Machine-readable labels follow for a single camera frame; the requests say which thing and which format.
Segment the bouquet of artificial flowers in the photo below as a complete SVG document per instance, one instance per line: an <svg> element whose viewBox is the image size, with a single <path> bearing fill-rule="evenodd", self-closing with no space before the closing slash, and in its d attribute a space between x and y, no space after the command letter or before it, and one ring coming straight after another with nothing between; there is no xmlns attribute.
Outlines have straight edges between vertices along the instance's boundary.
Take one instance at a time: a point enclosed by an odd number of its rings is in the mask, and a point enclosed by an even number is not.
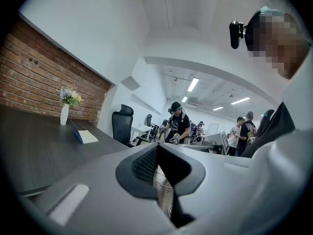
<svg viewBox="0 0 313 235"><path fill-rule="evenodd" d="M83 101L81 96L72 88L61 87L57 92L60 101L64 104L77 106L80 102Z"/></svg>

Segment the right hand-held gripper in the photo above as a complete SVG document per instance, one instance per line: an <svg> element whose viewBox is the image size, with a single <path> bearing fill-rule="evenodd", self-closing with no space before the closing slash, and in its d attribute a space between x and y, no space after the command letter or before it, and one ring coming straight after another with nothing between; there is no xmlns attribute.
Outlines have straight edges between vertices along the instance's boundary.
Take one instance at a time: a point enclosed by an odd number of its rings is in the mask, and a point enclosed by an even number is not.
<svg viewBox="0 0 313 235"><path fill-rule="evenodd" d="M216 150L218 154L227 154L229 143L225 130L207 136L197 136L194 145L183 144L182 147L193 150Z"/></svg>

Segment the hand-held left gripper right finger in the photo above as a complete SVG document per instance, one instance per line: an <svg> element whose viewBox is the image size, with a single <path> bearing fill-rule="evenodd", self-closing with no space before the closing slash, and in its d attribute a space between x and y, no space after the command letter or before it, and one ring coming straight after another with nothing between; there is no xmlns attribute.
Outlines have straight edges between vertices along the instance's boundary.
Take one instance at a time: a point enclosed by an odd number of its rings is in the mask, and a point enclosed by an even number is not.
<svg viewBox="0 0 313 235"><path fill-rule="evenodd" d="M163 145L190 167L173 184L175 228L158 235L290 235L307 231L313 129L295 130L236 158Z"/></svg>

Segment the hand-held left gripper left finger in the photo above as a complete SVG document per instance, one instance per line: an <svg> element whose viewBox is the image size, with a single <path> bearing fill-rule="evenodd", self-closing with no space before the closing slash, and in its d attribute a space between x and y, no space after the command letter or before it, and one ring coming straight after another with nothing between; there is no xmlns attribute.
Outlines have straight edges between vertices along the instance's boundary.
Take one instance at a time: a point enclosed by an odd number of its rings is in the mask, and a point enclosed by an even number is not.
<svg viewBox="0 0 313 235"><path fill-rule="evenodd" d="M176 228L156 199L137 198L118 182L118 165L156 148L146 144L104 155L51 185L31 216L48 235L167 235Z"/></svg>

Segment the white ceramic vase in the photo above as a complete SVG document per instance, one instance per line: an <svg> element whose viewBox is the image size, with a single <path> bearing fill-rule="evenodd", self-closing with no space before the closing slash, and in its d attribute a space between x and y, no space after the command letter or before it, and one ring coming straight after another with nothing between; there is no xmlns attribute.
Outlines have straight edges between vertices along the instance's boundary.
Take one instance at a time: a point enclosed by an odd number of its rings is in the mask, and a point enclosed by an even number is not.
<svg viewBox="0 0 313 235"><path fill-rule="evenodd" d="M68 111L69 111L69 105L64 104L61 110L60 114L60 124L61 125L66 125L67 118L68 118Z"/></svg>

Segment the small white desk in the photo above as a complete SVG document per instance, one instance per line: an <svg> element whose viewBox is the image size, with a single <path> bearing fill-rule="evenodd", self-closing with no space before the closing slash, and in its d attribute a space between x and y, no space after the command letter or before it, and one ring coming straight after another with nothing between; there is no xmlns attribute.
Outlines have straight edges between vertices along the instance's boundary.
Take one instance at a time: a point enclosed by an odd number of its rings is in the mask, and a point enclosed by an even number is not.
<svg viewBox="0 0 313 235"><path fill-rule="evenodd" d="M148 134L148 137L150 136L152 127L146 126L144 124L135 124L131 126L131 139L130 143L133 142L134 139L137 139L137 137L141 137L145 133Z"/></svg>

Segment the black mesh office chair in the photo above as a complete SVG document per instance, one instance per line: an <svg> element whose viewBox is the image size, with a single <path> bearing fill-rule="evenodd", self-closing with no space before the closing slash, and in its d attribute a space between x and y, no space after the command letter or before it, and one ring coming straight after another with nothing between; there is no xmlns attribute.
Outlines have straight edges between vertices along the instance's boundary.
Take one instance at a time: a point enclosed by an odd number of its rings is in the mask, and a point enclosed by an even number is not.
<svg viewBox="0 0 313 235"><path fill-rule="evenodd" d="M130 143L133 115L133 109L124 104L121 104L121 110L119 112L112 113L113 138L118 142L126 145L127 147L134 147L134 145ZM150 142L147 133L145 133L141 137L137 137L137 140L138 142L136 143L136 146L139 146L142 141L145 141L147 143Z"/></svg>

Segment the white notebook with blue cover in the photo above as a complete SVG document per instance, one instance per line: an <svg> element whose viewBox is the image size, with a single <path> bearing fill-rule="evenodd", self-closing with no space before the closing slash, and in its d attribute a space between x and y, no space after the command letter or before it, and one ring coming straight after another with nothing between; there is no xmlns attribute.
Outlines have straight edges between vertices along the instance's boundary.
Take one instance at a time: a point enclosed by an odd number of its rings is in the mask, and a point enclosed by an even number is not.
<svg viewBox="0 0 313 235"><path fill-rule="evenodd" d="M71 119L70 119L70 122L73 126L73 130L74 130L76 137L79 139L79 141L82 144L98 142L98 139L93 134L91 134L88 130L78 130L78 128L76 127L76 125L73 123Z"/></svg>

